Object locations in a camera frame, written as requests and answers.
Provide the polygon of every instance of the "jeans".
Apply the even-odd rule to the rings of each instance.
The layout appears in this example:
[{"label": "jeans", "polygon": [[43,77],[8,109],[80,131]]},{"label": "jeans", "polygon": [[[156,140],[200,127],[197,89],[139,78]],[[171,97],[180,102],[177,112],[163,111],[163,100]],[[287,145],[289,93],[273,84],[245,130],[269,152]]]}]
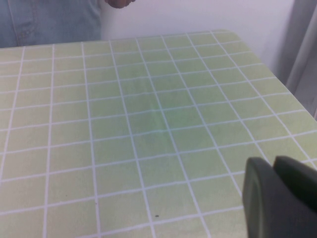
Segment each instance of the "jeans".
[{"label": "jeans", "polygon": [[0,48],[101,39],[98,0],[0,0]]}]

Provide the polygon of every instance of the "white wall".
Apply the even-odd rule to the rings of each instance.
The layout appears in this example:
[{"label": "white wall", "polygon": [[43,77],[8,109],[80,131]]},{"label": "white wall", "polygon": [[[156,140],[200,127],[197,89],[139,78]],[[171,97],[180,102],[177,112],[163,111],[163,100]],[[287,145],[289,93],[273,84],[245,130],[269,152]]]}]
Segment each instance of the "white wall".
[{"label": "white wall", "polygon": [[274,70],[294,0],[136,0],[103,4],[103,39],[212,29],[236,32]]}]

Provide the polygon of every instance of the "black plastic object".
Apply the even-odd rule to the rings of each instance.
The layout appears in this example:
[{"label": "black plastic object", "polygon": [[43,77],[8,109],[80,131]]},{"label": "black plastic object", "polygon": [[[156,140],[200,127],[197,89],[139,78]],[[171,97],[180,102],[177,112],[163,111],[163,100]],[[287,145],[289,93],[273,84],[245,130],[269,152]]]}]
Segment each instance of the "black plastic object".
[{"label": "black plastic object", "polygon": [[249,158],[243,205],[249,238],[317,238],[317,172],[291,158]]}]

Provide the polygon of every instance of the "green tablecloth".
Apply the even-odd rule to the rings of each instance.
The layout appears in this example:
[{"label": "green tablecloth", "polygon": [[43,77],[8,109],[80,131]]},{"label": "green tablecloth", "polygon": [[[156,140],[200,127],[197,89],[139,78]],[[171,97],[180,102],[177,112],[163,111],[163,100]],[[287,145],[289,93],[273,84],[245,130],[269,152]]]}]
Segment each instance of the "green tablecloth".
[{"label": "green tablecloth", "polygon": [[245,161],[317,123],[231,32],[0,50],[0,237],[244,238]]}]

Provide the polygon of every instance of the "gray curtain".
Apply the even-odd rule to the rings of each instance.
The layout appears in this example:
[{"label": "gray curtain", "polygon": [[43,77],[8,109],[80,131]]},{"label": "gray curtain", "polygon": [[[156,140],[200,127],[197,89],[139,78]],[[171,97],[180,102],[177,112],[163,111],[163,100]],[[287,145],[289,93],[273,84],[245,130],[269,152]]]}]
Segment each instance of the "gray curtain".
[{"label": "gray curtain", "polygon": [[317,0],[295,0],[275,74],[317,116]]}]

